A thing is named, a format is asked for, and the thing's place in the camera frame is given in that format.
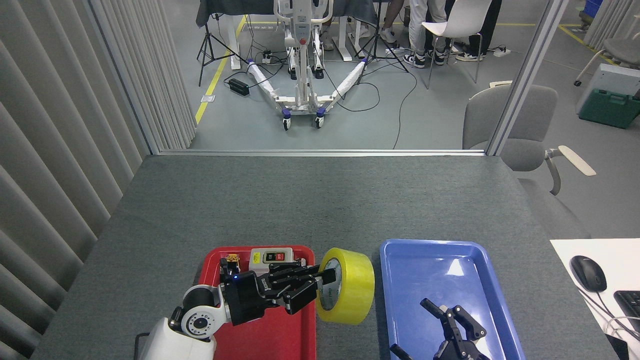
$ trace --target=white chair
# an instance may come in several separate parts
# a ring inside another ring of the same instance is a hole
[[[478,43],[478,58],[476,60],[476,78],[474,83],[477,83],[478,69],[480,68],[480,46],[482,46],[482,34],[479,33],[486,17],[486,12],[489,10],[489,4],[491,0],[456,0],[449,13],[449,18],[445,22],[423,22],[427,30],[429,30],[434,36],[437,42],[440,37],[445,38],[462,38],[470,37],[473,35],[480,36],[480,42]],[[449,54],[447,54],[447,63],[449,63],[449,55],[451,54],[451,45],[449,46]],[[431,57],[431,68],[429,69],[429,80],[427,81],[427,89],[431,82],[431,72],[433,71],[433,58]]]

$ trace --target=keyboard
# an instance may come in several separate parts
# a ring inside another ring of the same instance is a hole
[[[640,317],[640,290],[619,290],[613,294],[614,299],[626,316]],[[640,320],[628,319],[636,331],[640,331]]]

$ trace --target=white pants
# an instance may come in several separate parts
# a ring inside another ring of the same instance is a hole
[[[422,22],[427,17],[427,9],[431,13],[434,22],[447,21],[447,14],[444,11],[446,0],[409,0],[411,5],[411,18],[409,20],[409,44],[411,49],[419,54],[424,54],[424,34],[427,31]],[[434,48],[443,51],[445,46],[444,38],[439,38]]]

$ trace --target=curtain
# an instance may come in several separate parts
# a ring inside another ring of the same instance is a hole
[[[155,0],[89,0],[100,32],[109,44],[116,66],[148,139],[160,151],[187,149],[196,121],[166,15]]]
[[[38,345],[150,144],[194,134],[161,4],[0,1],[0,359]]]
[[[640,0],[603,0],[584,42],[594,49],[603,49],[608,38],[627,38],[640,31],[634,15],[640,14]]]

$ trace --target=red tray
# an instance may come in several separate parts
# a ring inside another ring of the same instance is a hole
[[[264,247],[290,247],[294,258],[314,264],[313,251],[301,245],[218,247],[205,258],[199,283],[217,286],[220,259],[228,254],[240,255],[240,269],[246,271],[251,249]],[[258,320],[222,325],[214,337],[218,342],[214,360],[316,360],[316,305],[311,302],[295,315],[287,314],[282,307],[272,307]]]

